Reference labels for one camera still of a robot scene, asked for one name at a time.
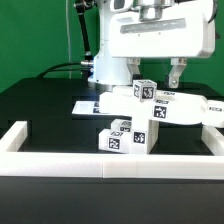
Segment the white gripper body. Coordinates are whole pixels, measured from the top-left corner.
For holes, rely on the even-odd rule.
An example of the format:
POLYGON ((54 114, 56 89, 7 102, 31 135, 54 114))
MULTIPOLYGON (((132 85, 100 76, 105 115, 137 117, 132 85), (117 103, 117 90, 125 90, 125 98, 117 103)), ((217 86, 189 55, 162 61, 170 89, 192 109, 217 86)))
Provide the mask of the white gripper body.
POLYGON ((192 0, 165 8, 157 20, 139 11, 115 13, 109 25, 114 57, 208 58, 215 50, 215 0, 192 0))

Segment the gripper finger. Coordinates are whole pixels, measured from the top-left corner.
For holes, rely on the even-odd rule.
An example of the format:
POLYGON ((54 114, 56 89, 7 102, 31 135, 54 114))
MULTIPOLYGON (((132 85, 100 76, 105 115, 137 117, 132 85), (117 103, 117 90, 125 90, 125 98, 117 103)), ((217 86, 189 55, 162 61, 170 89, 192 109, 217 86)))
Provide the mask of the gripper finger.
POLYGON ((171 59, 172 69, 168 75, 168 86, 170 88, 177 88, 179 85, 179 78, 187 65, 186 58, 172 58, 171 59))
POLYGON ((132 82, 133 80, 139 80, 142 78, 140 74, 139 65, 140 59, 139 58, 128 58, 126 60, 126 65, 129 72, 129 81, 132 82))

